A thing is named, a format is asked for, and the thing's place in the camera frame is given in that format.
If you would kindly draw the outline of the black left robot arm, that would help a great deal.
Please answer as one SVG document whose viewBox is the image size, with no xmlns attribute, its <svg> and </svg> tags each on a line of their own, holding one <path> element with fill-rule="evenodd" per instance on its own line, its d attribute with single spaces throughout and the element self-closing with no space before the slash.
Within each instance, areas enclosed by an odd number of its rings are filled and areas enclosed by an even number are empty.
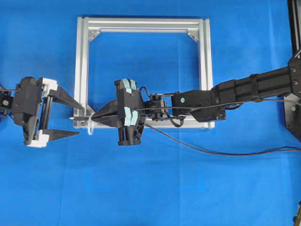
<svg viewBox="0 0 301 226">
<path fill-rule="evenodd" d="M 26 146 L 46 147 L 50 141 L 79 134 L 76 131 L 48 128 L 54 102 L 83 109 L 56 80 L 24 77 L 15 89 L 0 88 L 0 118 L 10 116 L 14 124 L 23 128 Z"/>
</svg>

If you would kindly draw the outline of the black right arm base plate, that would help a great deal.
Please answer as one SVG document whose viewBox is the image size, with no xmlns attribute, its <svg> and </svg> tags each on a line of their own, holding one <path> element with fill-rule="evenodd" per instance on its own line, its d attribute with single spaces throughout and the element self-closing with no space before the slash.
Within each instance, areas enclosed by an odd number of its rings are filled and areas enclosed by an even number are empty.
<svg viewBox="0 0 301 226">
<path fill-rule="evenodd" d="M 301 141 L 301 99 L 293 94 L 284 97 L 284 116 L 286 129 L 299 141 Z"/>
</svg>

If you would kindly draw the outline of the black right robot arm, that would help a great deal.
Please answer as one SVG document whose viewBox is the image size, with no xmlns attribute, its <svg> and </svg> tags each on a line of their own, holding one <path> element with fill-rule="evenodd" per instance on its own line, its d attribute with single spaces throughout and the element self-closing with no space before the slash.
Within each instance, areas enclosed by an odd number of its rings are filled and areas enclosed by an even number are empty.
<svg viewBox="0 0 301 226">
<path fill-rule="evenodd" d="M 89 120 L 117 128 L 119 145 L 138 145 L 146 119 L 170 121 L 181 127 L 186 116 L 197 122 L 226 119 L 226 111 L 239 108 L 246 102 L 262 102 L 277 97 L 286 102 L 285 126 L 301 137 L 301 53 L 297 51 L 288 66 L 266 73 L 252 74 L 239 80 L 222 82 L 210 90 L 191 90 L 166 94 L 151 94 L 144 101 L 142 88 L 134 80 L 115 81 L 116 98 Z"/>
</svg>

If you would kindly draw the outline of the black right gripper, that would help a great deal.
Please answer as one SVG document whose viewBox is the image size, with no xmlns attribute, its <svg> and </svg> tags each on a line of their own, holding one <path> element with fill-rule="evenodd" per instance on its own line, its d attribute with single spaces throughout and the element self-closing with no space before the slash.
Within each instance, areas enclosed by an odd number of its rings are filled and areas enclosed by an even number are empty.
<svg viewBox="0 0 301 226">
<path fill-rule="evenodd" d="M 118 128 L 120 146 L 139 145 L 145 125 L 142 95 L 132 79 L 115 81 L 117 100 L 95 112 L 92 121 Z"/>
</svg>

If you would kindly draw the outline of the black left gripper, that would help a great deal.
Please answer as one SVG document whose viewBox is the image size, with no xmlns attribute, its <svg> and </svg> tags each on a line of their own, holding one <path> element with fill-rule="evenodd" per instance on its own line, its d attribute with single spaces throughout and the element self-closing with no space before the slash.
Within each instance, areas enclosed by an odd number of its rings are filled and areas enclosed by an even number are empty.
<svg viewBox="0 0 301 226">
<path fill-rule="evenodd" d="M 78 135 L 76 131 L 58 129 L 38 129 L 38 113 L 41 99 L 51 96 L 57 102 L 72 108 L 84 108 L 73 99 L 56 80 L 33 77 L 21 79 L 16 86 L 17 91 L 13 98 L 11 114 L 14 123 L 23 129 L 24 144 L 30 147 L 46 147 L 50 141 Z"/>
</svg>

